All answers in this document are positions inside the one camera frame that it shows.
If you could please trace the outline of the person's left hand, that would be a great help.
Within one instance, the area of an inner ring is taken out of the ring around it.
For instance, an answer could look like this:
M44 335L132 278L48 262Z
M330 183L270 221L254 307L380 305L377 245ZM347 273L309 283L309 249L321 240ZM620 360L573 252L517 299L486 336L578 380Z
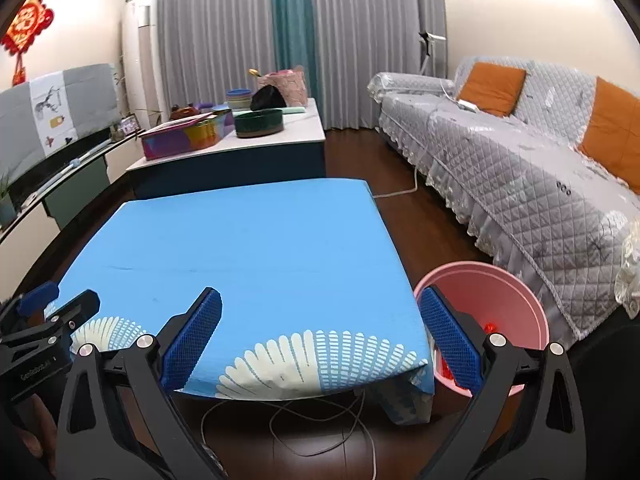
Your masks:
M10 479L55 479L58 427L38 394L10 408L16 450L9 452Z

